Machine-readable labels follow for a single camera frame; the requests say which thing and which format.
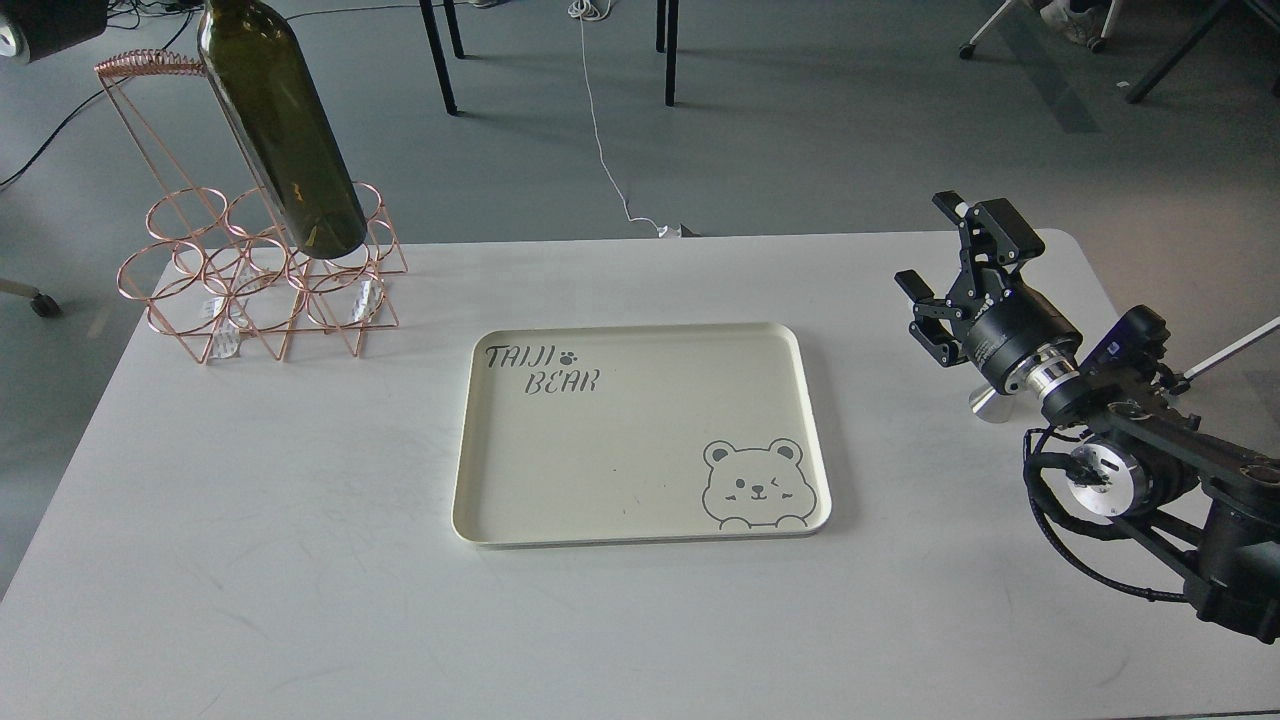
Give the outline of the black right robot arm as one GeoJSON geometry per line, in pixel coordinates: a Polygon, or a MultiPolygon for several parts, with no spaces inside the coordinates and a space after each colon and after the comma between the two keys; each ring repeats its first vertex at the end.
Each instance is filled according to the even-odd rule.
{"type": "Polygon", "coordinates": [[[895,277],[911,300],[911,336],[942,366],[970,363],[986,387],[973,402],[1029,391],[1046,427],[1025,433],[1023,482],[1037,525],[1076,570],[1094,570],[1059,529],[1135,541],[1181,579],[1178,593],[1102,577],[1112,589],[1190,605],[1199,620],[1277,639],[1277,460],[1206,434],[1169,402],[1188,375],[1164,364],[1169,329],[1128,310],[1083,361],[1082,333],[1021,278],[1043,240],[1010,201],[934,205],[956,225],[960,270],[936,297],[914,270],[895,277]]]}

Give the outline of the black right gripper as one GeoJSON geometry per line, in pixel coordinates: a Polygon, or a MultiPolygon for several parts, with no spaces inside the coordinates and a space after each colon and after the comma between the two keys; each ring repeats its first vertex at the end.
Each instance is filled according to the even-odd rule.
{"type": "Polygon", "coordinates": [[[910,334],[941,366],[973,363],[1001,395],[1014,395],[1016,366],[1042,347],[1075,352],[1083,336],[1042,293],[1021,282],[1021,266],[1043,255],[1044,241],[1006,199],[965,202],[956,192],[938,192],[933,204],[957,227],[960,272],[947,292],[948,306],[915,270],[895,282],[911,301],[910,334]],[[952,332],[943,327],[951,322],[952,332]]]}

